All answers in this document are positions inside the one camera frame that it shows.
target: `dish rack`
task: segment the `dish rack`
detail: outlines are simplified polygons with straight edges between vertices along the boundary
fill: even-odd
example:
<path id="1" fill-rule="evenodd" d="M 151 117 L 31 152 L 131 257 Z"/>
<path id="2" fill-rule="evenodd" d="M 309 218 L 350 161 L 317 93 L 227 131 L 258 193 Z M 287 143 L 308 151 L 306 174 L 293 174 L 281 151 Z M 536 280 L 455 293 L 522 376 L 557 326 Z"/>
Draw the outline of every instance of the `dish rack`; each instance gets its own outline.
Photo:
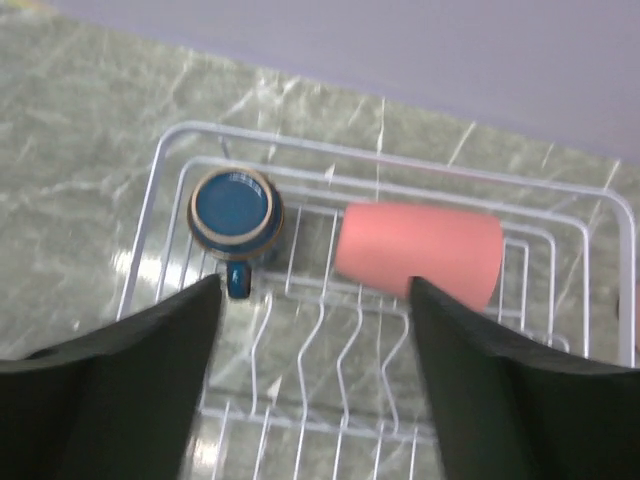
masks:
<path id="1" fill-rule="evenodd" d="M 254 273 L 250 300 L 226 304 L 184 478 L 440 478 L 406 304 L 332 268 L 349 202 L 498 215 L 505 253 L 486 313 L 555 348 L 634 365 L 635 227 L 615 192 L 202 122 L 157 145 L 118 318 L 221 271 L 194 243 L 185 200 L 204 173 L 229 165 L 276 184 L 288 250 Z M 609 205 L 620 231 L 617 258 L 605 256 L 619 270 L 614 328 L 592 315 L 588 202 Z"/>

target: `gray wall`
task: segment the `gray wall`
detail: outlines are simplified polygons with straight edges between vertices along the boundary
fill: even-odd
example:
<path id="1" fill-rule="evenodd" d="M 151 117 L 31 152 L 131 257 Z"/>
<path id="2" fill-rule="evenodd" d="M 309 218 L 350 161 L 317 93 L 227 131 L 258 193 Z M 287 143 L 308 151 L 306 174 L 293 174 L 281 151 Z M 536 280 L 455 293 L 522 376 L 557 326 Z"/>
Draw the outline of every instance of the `gray wall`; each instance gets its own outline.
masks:
<path id="1" fill-rule="evenodd" d="M 48 1 L 97 23 L 640 162 L 640 1 Z"/>

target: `pink tumbler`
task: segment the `pink tumbler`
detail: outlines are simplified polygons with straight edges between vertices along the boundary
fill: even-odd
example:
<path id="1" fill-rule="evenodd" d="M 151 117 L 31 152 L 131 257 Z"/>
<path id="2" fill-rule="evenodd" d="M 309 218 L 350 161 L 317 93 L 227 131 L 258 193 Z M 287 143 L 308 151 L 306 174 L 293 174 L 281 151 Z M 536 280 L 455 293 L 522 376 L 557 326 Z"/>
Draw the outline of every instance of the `pink tumbler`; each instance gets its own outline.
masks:
<path id="1" fill-rule="evenodd" d="M 347 207 L 335 268 L 366 286 L 406 298 L 419 276 L 469 308 L 486 308 L 500 274 L 503 233 L 494 216 L 402 203 Z"/>

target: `mug handle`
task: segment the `mug handle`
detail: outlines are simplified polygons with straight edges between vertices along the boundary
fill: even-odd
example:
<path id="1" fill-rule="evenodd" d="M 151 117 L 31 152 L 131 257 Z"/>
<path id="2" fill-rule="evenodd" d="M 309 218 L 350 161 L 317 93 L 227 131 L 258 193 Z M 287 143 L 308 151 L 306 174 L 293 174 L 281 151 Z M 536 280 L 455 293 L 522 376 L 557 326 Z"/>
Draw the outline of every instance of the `mug handle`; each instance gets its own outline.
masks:
<path id="1" fill-rule="evenodd" d="M 247 262 L 227 263 L 227 292 L 229 298 L 244 300 L 251 293 L 251 267 Z"/>

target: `pink plastic cup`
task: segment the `pink plastic cup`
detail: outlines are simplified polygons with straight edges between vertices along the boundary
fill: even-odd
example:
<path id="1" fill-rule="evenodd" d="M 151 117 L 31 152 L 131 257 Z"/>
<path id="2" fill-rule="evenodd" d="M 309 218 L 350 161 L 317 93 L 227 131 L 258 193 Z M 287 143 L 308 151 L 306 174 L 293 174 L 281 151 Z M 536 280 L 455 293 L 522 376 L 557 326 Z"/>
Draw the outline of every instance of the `pink plastic cup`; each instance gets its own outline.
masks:
<path id="1" fill-rule="evenodd" d="M 406 298 L 420 276 L 482 311 L 502 263 L 503 232 L 494 216 L 402 203 L 347 207 L 335 269 L 368 287 Z"/>

